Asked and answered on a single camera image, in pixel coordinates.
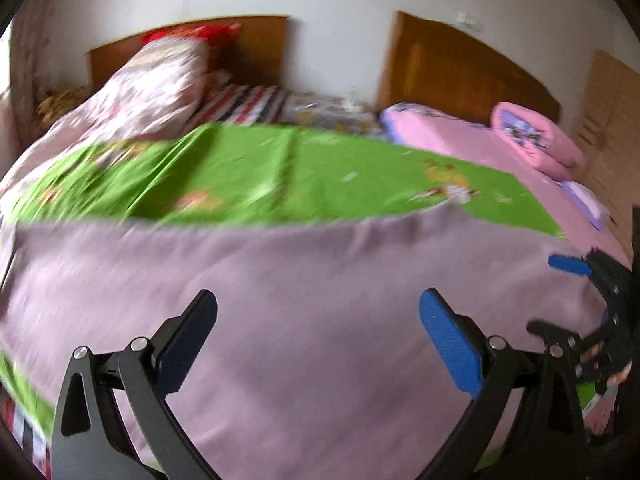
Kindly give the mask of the lilac fleece pants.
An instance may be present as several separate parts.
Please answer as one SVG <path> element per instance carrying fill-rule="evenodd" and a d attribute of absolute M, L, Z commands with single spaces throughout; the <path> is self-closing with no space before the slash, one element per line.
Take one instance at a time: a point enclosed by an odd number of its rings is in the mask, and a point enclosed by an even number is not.
<path fill-rule="evenodd" d="M 1 349 L 55 401 L 75 348 L 117 351 L 203 289 L 218 320 L 172 411 L 226 479 L 412 479 L 463 413 L 419 318 L 436 288 L 512 346 L 542 318 L 578 333 L 604 304 L 550 268 L 572 246 L 443 203 L 405 217 L 272 229 L 39 223 L 13 231 Z"/>

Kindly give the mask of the pink bed sheet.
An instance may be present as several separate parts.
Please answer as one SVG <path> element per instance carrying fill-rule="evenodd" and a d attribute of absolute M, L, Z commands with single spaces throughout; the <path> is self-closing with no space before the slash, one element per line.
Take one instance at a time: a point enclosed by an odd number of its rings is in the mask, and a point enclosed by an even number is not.
<path fill-rule="evenodd" d="M 516 248 L 520 231 L 492 228 L 466 218 L 450 206 L 439 206 L 436 217 L 452 220 L 458 229 L 469 228 L 472 234 L 489 237 L 473 244 L 472 260 L 465 265 L 462 279 L 454 279 L 454 263 L 461 258 L 461 252 L 455 250 L 445 256 L 442 270 L 433 269 L 409 284 L 376 289 L 375 313 L 388 324 L 380 333 L 384 339 L 382 348 L 390 351 L 402 369 L 400 385 L 385 390 L 393 412 L 411 428 L 426 422 L 427 433 L 442 440 L 461 415 L 466 396 L 454 388 L 419 324 L 418 304 L 423 289 L 439 282 L 461 301 L 463 313 L 475 318 L 480 327 L 503 333 L 525 349 L 535 349 L 537 341 L 524 333 L 524 325 L 531 318 L 548 318 L 587 335 L 599 328 L 604 312 L 604 301 L 593 284 L 586 278 L 549 268 L 548 253 L 558 250 L 574 254 L 597 247 L 616 258 L 624 254 L 611 234 L 595 229 L 559 185 L 516 154 L 512 142 L 503 134 L 459 119 L 425 115 L 420 107 L 409 105 L 386 110 L 382 121 L 393 139 L 412 148 L 425 148 L 513 174 L 566 236 L 564 242 L 555 242 L 548 236 L 527 234 L 524 247 Z"/>

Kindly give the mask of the folded lilac cloth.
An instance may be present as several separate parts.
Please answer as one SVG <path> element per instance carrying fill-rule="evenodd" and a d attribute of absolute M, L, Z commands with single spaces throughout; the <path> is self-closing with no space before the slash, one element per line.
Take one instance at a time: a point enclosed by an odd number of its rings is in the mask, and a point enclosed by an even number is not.
<path fill-rule="evenodd" d="M 568 198 L 580 209 L 589 223 L 598 231 L 603 231 L 606 227 L 606 220 L 610 216 L 606 208 L 597 196 L 576 181 L 565 180 L 558 183 L 558 187 L 568 196 Z"/>

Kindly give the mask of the rolled pink blanket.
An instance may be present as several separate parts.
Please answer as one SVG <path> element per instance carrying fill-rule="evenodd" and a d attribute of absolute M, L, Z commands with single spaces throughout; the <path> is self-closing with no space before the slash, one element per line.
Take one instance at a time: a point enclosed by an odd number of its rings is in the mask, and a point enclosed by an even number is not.
<path fill-rule="evenodd" d="M 492 131 L 535 170 L 555 181 L 570 180 L 584 154 L 551 119 L 524 106 L 500 102 L 491 112 Z"/>

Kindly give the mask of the beige wooden wardrobe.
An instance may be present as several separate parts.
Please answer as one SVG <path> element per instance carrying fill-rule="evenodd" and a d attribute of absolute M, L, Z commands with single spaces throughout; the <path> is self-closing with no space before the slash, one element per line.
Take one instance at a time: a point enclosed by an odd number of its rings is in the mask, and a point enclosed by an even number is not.
<path fill-rule="evenodd" d="M 632 207 L 639 203 L 639 114 L 639 73 L 597 50 L 572 130 L 585 155 L 575 179 L 606 207 L 606 227 L 627 257 L 632 256 Z"/>

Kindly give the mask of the right wooden headboard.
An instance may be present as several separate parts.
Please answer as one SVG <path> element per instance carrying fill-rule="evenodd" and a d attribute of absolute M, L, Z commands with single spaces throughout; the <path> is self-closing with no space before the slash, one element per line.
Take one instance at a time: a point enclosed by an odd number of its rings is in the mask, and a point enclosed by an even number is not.
<path fill-rule="evenodd" d="M 376 107 L 436 108 L 487 125 L 494 107 L 512 102 L 558 122 L 560 102 L 510 58 L 443 22 L 398 11 L 390 32 Z"/>

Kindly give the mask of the wooden headboard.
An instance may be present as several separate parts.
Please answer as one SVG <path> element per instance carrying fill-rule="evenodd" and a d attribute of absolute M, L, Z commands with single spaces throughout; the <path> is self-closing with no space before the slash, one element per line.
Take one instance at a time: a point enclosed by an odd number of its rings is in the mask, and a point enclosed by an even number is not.
<path fill-rule="evenodd" d="M 222 26 L 239 24 L 239 36 L 222 50 L 217 66 L 232 73 L 237 84 L 280 84 L 283 61 L 288 48 L 290 20 L 285 15 L 247 15 L 209 18 L 208 20 L 171 24 L 138 32 L 135 35 L 90 50 L 88 66 L 91 88 L 98 91 L 143 46 L 143 38 L 153 32 L 186 26 Z"/>
<path fill-rule="evenodd" d="M 487 125 L 494 107 L 512 102 L 558 122 L 560 102 L 510 58 L 443 22 L 398 11 L 390 32 L 376 107 L 436 108 Z"/>

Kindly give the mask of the floral nightstand cover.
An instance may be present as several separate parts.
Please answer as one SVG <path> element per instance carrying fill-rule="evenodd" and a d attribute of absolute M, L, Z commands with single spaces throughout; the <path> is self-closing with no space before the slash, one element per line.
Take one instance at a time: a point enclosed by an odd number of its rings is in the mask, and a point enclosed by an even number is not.
<path fill-rule="evenodd" d="M 367 104 L 352 98 L 315 93 L 290 93 L 285 98 L 277 122 L 371 138 L 383 134 L 378 115 Z"/>

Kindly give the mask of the green cartoon bed sheet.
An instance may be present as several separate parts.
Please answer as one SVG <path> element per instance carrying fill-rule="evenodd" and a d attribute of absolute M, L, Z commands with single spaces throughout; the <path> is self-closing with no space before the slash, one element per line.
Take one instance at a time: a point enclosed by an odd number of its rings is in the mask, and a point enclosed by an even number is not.
<path fill-rule="evenodd" d="M 207 125 L 178 140 L 76 146 L 2 198 L 17 226 L 107 221 L 272 229 L 405 217 L 443 203 L 508 228 L 565 234 L 512 174 L 321 131 Z M 55 401 L 37 399 L 44 424 Z"/>

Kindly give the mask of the brown patterned blanket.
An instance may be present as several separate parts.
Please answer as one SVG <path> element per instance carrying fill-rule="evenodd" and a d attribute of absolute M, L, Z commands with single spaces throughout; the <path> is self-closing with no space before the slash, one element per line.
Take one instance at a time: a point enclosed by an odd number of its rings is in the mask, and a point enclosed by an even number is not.
<path fill-rule="evenodd" d="M 38 125 L 50 128 L 58 119 L 85 102 L 88 96 L 87 87 L 49 93 L 36 108 Z"/>

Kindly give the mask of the pink patterned quilt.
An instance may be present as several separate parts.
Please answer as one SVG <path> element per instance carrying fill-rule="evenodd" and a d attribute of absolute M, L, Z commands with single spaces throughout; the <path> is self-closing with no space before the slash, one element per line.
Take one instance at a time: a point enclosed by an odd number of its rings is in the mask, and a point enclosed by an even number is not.
<path fill-rule="evenodd" d="M 76 146 L 178 136 L 201 103 L 208 55 L 202 40 L 150 42 L 17 159 L 1 181 L 1 192 L 9 192 Z"/>

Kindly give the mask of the left wooden headboard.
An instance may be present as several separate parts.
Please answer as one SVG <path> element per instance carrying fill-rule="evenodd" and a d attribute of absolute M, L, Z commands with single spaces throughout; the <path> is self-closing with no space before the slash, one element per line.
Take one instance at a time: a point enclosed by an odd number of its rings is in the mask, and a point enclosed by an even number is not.
<path fill-rule="evenodd" d="M 171 24 L 138 32 L 135 35 L 90 50 L 88 66 L 91 88 L 98 91 L 143 46 L 143 38 L 153 32 L 186 26 L 222 26 L 239 24 L 239 36 L 222 50 L 217 66 L 232 73 L 237 84 L 280 84 L 283 61 L 288 48 L 290 20 L 285 15 L 247 15 L 209 18 L 208 20 Z"/>

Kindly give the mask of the floral curtain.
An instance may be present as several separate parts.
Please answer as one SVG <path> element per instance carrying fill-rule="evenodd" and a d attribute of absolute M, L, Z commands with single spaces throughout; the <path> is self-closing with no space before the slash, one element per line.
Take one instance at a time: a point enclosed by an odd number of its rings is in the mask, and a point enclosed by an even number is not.
<path fill-rule="evenodd" d="M 34 140 L 32 121 L 50 44 L 51 0 L 23 0 L 11 24 L 10 93 L 17 144 Z"/>

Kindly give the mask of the red embroidered pillow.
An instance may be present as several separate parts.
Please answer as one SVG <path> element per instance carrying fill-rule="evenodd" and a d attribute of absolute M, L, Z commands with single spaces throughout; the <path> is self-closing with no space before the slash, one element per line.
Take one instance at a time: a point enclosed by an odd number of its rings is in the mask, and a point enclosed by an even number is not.
<path fill-rule="evenodd" d="M 240 23 L 223 25 L 179 25 L 147 32 L 142 36 L 142 44 L 146 46 L 155 40 L 164 38 L 186 38 L 205 41 L 208 45 L 208 70 L 216 67 L 218 56 L 238 38 L 242 30 Z"/>

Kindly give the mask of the wall socket plate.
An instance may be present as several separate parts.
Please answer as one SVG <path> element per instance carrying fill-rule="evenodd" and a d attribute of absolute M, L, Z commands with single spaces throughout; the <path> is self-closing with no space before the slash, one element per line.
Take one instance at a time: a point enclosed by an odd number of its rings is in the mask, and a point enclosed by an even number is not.
<path fill-rule="evenodd" d="M 482 32 L 484 25 L 477 18 L 466 12 L 459 12 L 456 18 L 456 23 L 467 30 L 472 32 Z"/>

